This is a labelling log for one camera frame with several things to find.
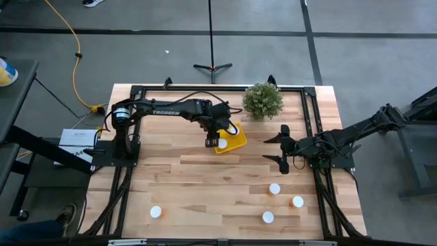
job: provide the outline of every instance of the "wooden tabletop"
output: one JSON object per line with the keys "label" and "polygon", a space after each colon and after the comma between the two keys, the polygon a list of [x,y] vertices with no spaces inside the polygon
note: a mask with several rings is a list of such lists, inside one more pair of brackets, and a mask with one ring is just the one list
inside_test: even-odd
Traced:
{"label": "wooden tabletop", "polygon": [[[115,84],[109,105],[128,98],[130,87]],[[333,87],[315,88],[324,130],[341,128]],[[188,93],[147,92],[146,98],[173,101]],[[232,107],[242,106],[242,93],[214,92]],[[193,98],[218,103],[206,94]],[[177,117],[144,117],[141,153],[132,176],[123,237],[321,239],[312,171],[307,166],[303,170],[290,166],[290,173],[283,175],[276,163],[261,156],[281,154],[279,144],[263,143],[279,132],[281,124],[290,126],[294,139],[307,136],[300,94],[284,92],[283,101],[283,112],[272,120],[252,121],[245,112],[232,115],[233,122],[241,123],[248,144],[226,154],[215,154],[214,149],[204,147],[206,134],[195,122]],[[308,103],[313,119],[311,101]],[[112,138],[113,132],[102,135],[102,139]],[[302,159],[296,158],[296,166],[302,165]],[[113,167],[104,167],[91,177],[81,231],[88,229],[107,205],[113,172]],[[339,207],[356,229],[366,234],[354,180],[342,169],[333,170],[333,180]],[[281,192],[268,195],[268,185],[274,182],[281,186]],[[302,208],[288,206],[296,195],[305,201]],[[150,217],[153,206],[163,209],[161,218]],[[271,224],[262,221],[267,210],[274,214]],[[334,232],[330,209],[327,213]]]}

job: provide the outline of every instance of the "gray floor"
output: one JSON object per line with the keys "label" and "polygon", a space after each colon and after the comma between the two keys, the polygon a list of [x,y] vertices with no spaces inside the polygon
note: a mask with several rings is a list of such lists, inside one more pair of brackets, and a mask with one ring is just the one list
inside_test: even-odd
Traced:
{"label": "gray floor", "polygon": [[[83,8],[79,0],[51,2],[78,28],[208,28],[207,3],[201,0],[132,0],[129,4],[110,0],[94,9]],[[212,2],[216,30],[305,30],[299,0]],[[307,0],[307,4],[314,31],[437,31],[437,2],[432,0]],[[0,24],[64,27],[42,0],[11,0],[0,15]],[[209,64],[207,36],[79,38],[84,58],[77,84],[89,103],[107,102],[114,83],[163,83],[166,77],[175,83],[209,82],[207,74],[192,68],[194,63]],[[306,38],[216,36],[214,41],[216,64],[234,64],[220,73],[217,83],[256,83],[273,74],[282,85],[314,85]],[[76,100],[70,81],[76,52],[71,35],[2,33],[0,47],[0,55],[6,57],[38,59],[38,78],[76,112],[86,113]],[[344,126],[369,117],[385,103],[406,109],[413,99],[437,85],[436,39],[316,38],[315,47],[323,84],[334,86]],[[38,84],[32,86],[17,119],[19,126],[32,133],[51,137],[75,122]],[[101,118],[90,117],[88,122],[98,124]],[[360,144],[363,146],[354,159],[368,234],[378,239],[436,244],[437,199],[401,202],[397,198],[398,192],[411,187],[397,135],[372,135]],[[10,200],[8,194],[0,196],[2,208],[4,201]],[[81,199],[78,194],[73,200]],[[56,213],[52,206],[46,210]]]}

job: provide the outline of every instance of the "shoe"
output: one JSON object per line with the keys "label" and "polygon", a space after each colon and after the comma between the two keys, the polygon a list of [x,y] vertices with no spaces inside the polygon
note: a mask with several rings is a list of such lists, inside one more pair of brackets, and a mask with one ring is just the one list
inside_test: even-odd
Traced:
{"label": "shoe", "polygon": [[83,0],[82,4],[85,7],[92,8],[92,7],[96,7],[99,3],[103,2],[103,1],[104,0]]}
{"label": "shoe", "polygon": [[65,206],[61,214],[56,218],[56,221],[64,226],[64,236],[66,235],[68,226],[70,226],[76,216],[76,210],[76,205],[69,204]]}

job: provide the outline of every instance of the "green plant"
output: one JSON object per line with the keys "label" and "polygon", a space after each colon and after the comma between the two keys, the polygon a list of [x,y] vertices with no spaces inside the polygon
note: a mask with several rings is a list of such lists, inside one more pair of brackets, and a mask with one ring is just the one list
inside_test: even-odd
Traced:
{"label": "green plant", "polygon": [[252,119],[260,120],[264,117],[272,119],[279,115],[284,104],[279,88],[269,83],[256,83],[246,89],[243,107]]}

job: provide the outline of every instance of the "yellow tray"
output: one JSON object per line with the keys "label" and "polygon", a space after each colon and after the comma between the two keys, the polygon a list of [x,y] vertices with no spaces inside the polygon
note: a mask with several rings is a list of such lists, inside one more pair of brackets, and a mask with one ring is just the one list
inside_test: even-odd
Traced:
{"label": "yellow tray", "polygon": [[237,135],[230,135],[225,130],[218,130],[218,133],[220,133],[220,138],[225,139],[227,141],[227,146],[226,148],[215,147],[214,149],[216,150],[217,154],[228,152],[230,150],[239,148],[241,146],[245,146],[247,144],[247,139],[246,136],[244,135],[240,123],[236,123],[235,126],[238,128],[238,131],[240,132]]}

